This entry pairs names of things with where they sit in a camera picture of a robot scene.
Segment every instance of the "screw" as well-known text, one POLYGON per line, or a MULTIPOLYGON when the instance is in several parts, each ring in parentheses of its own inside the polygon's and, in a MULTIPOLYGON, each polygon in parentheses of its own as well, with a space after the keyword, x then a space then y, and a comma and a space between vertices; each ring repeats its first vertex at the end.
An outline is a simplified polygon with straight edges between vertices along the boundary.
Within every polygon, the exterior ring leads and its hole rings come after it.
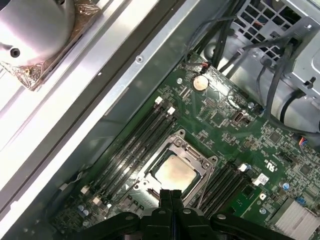
POLYGON ((135 61, 137 62, 137 63, 142 63, 143 62, 143 57, 141 56, 141 55, 139 55, 139 56, 137 56, 136 58, 135 58, 135 61))
POLYGON ((190 213, 191 213, 191 210, 190 210, 190 209, 184 209, 182 212, 183 212, 184 214, 190 214, 190 213))
POLYGON ((264 208, 260 208, 259 212, 264 215, 267 213, 267 210, 264 208))
POLYGON ((175 145, 177 145, 178 147, 180 147, 181 144, 182 144, 182 141, 181 141, 181 140, 178 140, 178 141, 176 141, 176 143, 175 143, 175 145))
POLYGON ((13 58, 19 57, 19 56, 20 56, 20 50, 19 50, 18 48, 12 48, 12 49, 10 50, 10 55, 11 55, 11 57, 13 57, 13 58))
POLYGON ((210 166, 210 165, 209 165, 209 163, 207 163, 207 162, 203 164, 203 168, 204 168, 204 169, 209 168, 209 166, 210 166))
POLYGON ((125 217, 125 220, 132 220, 132 219, 134 219, 133 216, 126 216, 126 217, 125 217))
POLYGON ((218 219, 220 219, 220 220, 226 220, 227 219, 227 217, 225 215, 223 215, 223 214, 218 214, 216 217, 218 219))
POLYGON ((176 83, 177 83, 177 84, 182 84, 182 78, 179 77, 179 78, 176 80, 176 83))

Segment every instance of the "ram slot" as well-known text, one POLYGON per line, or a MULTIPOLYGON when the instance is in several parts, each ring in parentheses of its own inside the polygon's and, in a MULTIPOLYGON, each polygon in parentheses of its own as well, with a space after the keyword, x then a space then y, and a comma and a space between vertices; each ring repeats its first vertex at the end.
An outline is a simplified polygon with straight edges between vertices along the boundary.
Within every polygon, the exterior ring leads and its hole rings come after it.
POLYGON ((227 175, 219 179, 219 181, 215 185, 215 188, 212 191, 210 191, 210 193, 208 194, 208 197, 205 199, 200 209, 202 211, 205 211, 205 209, 207 209, 208 206, 215 203, 217 199, 220 197, 220 194, 225 191, 225 189, 229 186, 229 184, 233 181, 233 179, 234 179, 234 172, 228 171, 227 175))
POLYGON ((99 174, 101 177, 94 182, 94 188, 108 180, 110 174, 112 174, 123 161, 123 156, 128 154, 132 148, 138 144, 140 136, 146 131, 146 128, 148 128, 148 126, 150 126, 152 122, 154 122, 161 113, 163 113, 163 111, 164 108, 161 105, 157 105, 156 107, 151 108, 142 120, 140 120, 131 134, 125 138, 123 144, 121 144, 112 157, 110 157, 110 161, 106 163, 103 171, 99 174))
POLYGON ((136 158, 135 163, 131 166, 130 170, 123 176, 123 178, 113 187, 113 190, 107 196, 108 200, 111 200, 113 195, 119 191, 119 189, 125 184, 125 182, 129 179, 129 177, 137 170, 137 168, 145 162, 146 158, 149 154, 157 147, 157 143, 161 142, 159 139, 167 136, 174 124, 173 119, 170 117, 167 119, 163 126, 158 127, 158 132, 153 134, 150 139, 148 139, 148 143, 142 149, 141 155, 136 158))
POLYGON ((109 188, 119 180, 123 172, 135 161, 136 155, 144 149, 144 145, 148 142, 149 138, 157 132, 159 125, 161 125, 166 120, 166 115, 167 113, 162 112, 161 115, 157 117, 156 121, 154 121, 151 125, 148 126, 147 129, 144 130, 144 133, 139 137, 139 141, 137 142, 137 144, 133 145, 132 149, 128 149, 128 151, 126 151, 128 152, 128 154, 121 156, 121 162, 123 161, 123 159, 127 159, 127 161, 120 169, 118 169, 115 174, 111 176, 110 179, 108 179, 107 182, 104 182, 103 185, 101 185, 100 189, 103 191, 103 194, 109 191, 109 188))
MULTIPOLYGON (((201 206, 208 204, 208 198, 211 196, 211 193, 215 191, 215 189, 219 188, 221 181, 224 180, 224 176, 230 173, 230 171, 231 169, 228 166, 225 166, 213 175, 213 177, 210 179, 209 185, 205 189, 201 206)), ((197 207, 198 201, 199 197, 193 204, 193 208, 197 207)))
POLYGON ((236 176, 223 191, 217 194, 219 197, 215 198, 215 200, 206 207, 206 209, 203 211, 204 216, 209 218, 214 213, 221 210, 223 206, 225 206, 232 199, 235 193, 239 192, 243 182, 243 178, 236 176))
POLYGON ((248 184, 246 176, 238 172, 231 163, 227 163, 210 180, 200 210, 206 218, 223 209, 248 184))

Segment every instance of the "gray metal panel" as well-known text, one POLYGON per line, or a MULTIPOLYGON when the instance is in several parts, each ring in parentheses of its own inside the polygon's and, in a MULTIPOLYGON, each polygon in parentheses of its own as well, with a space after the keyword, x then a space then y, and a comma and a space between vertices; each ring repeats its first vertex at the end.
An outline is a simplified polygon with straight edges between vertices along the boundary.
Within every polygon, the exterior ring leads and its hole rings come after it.
POLYGON ((164 79, 167 73, 180 60, 184 50, 184 43, 189 40, 191 33, 204 19, 215 17, 217 12, 221 10, 220 8, 215 8, 216 6, 219 6, 219 4, 217 5, 217 2, 210 0, 187 0, 141 53, 143 61, 135 62, 131 65, 128 71, 113 86, 112 91, 109 91, 100 103, 97 102, 97 106, 93 112, 78 126, 79 129, 75 131, 74 135, 59 151, 54 153, 55 156, 53 156, 51 161, 52 164, 42 172, 20 198, 20 201, 23 201, 26 208, 32 200, 32 198, 30 199, 30 194, 37 195, 37 191, 40 191, 51 176, 65 163, 24 214, 24 221, 17 225, 21 231, 24 225, 32 224, 32 219, 39 216, 39 213, 55 189, 72 174, 70 169, 76 171, 76 168, 81 165, 79 163, 79 156, 84 152, 82 151, 83 145, 79 144, 96 122, 106 113, 106 110, 109 109, 108 114, 101 120, 103 123, 100 122, 96 128, 92 129, 83 144, 87 146, 87 144, 96 140, 99 142, 101 136, 106 138, 99 144, 92 145, 92 154, 86 155, 87 159, 81 158, 84 162, 86 160, 94 162, 94 158, 98 158, 99 153, 101 154, 110 144, 111 140, 119 134, 129 119, 160 84, 161 80, 164 79))

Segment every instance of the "microchip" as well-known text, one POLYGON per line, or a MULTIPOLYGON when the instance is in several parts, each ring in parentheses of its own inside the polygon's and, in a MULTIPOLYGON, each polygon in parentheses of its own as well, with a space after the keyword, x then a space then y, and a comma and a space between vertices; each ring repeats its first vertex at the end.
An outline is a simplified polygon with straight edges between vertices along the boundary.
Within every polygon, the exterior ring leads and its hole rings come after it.
POLYGON ((162 184, 163 189, 182 192, 186 190, 196 178, 196 172, 176 155, 171 155, 156 172, 156 179, 162 184))
POLYGON ((246 141, 244 145, 245 145, 247 148, 250 148, 250 147, 252 146, 252 144, 254 144, 254 141, 246 141))
POLYGON ((251 187, 251 186, 246 186, 244 189, 243 189, 243 194, 246 195, 247 197, 249 197, 252 192, 254 191, 254 188, 251 187))
POLYGON ((308 175, 311 172, 311 167, 305 164, 300 168, 300 172, 304 175, 308 175))
POLYGON ((213 121, 217 126, 220 126, 224 120, 225 118, 218 112, 213 117, 213 121))
POLYGON ((276 143, 281 139, 281 135, 280 135, 279 133, 277 133, 276 131, 274 131, 274 132, 270 135, 269 139, 270 139, 274 144, 276 144, 276 143))

